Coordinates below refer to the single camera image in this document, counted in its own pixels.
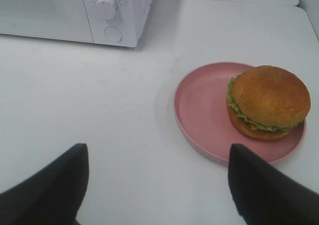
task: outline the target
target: black object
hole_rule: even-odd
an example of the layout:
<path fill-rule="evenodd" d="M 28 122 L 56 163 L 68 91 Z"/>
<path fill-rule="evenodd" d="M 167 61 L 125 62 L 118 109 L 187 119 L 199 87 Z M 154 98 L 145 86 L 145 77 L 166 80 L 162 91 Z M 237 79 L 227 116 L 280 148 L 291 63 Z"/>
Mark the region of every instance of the black object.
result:
<path fill-rule="evenodd" d="M 0 225 L 78 225 L 89 179 L 86 144 L 76 144 L 24 182 L 0 194 Z"/>
<path fill-rule="evenodd" d="M 230 150 L 228 183 L 248 225 L 319 225 L 319 196 L 241 144 Z"/>

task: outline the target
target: white microwave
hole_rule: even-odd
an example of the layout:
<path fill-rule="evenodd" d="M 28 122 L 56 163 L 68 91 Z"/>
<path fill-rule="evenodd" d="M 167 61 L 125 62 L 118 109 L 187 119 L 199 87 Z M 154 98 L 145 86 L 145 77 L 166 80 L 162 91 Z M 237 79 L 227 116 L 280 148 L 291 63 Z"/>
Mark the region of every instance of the white microwave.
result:
<path fill-rule="evenodd" d="M 0 33 L 136 47 L 152 0 L 0 0 Z"/>

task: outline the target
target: microwave control knob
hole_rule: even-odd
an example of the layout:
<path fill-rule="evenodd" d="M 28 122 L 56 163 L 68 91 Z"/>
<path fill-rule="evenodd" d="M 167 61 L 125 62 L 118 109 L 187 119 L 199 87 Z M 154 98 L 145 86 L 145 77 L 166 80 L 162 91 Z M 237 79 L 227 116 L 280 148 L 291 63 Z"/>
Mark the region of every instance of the microwave control knob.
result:
<path fill-rule="evenodd" d="M 113 19 L 118 10 L 118 4 L 115 0 L 98 0 L 96 8 L 99 14 L 105 19 Z"/>

